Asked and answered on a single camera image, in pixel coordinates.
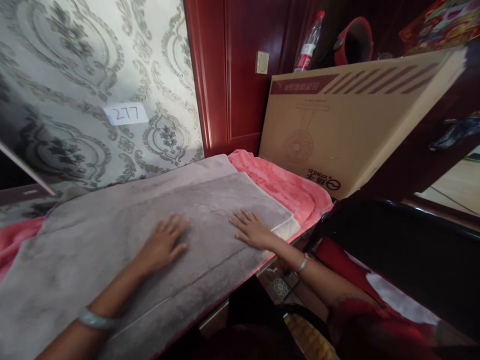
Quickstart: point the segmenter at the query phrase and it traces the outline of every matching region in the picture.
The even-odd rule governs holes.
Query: red wooden door
[[[258,153],[272,75],[292,71],[312,0],[185,0],[205,156]],[[257,51],[269,53],[257,74]]]

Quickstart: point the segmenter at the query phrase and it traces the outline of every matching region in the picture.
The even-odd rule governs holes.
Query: wallpaper
[[[203,158],[181,0],[0,0],[0,19],[0,139],[59,193]],[[123,102],[149,122],[111,125]]]

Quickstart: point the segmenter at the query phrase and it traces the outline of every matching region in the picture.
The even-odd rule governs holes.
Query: bracelet
[[[88,327],[100,330],[111,330],[118,327],[120,319],[110,319],[106,317],[98,316],[91,312],[87,307],[83,307],[78,312],[77,320]]]
[[[305,258],[303,259],[303,262],[301,263],[300,268],[299,268],[297,271],[295,271],[295,273],[296,273],[297,275],[300,274],[300,273],[305,269],[305,267],[307,266],[307,262],[309,261],[309,259],[310,259],[309,255],[308,255],[307,253],[305,253]]]

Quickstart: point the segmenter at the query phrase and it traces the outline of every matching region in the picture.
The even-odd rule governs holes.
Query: black leather chair
[[[345,199],[315,227],[440,318],[480,341],[480,233],[385,200]]]

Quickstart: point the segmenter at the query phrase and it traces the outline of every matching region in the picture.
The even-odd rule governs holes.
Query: left hand
[[[276,245],[285,242],[270,231],[256,212],[241,209],[241,211],[234,211],[233,214],[235,217],[229,217],[228,221],[241,230],[235,234],[235,237],[252,248],[275,252]]]
[[[163,269],[188,249],[186,243],[175,245],[189,226],[190,220],[180,214],[172,214],[166,221],[155,225],[145,245],[133,260],[143,275]]]

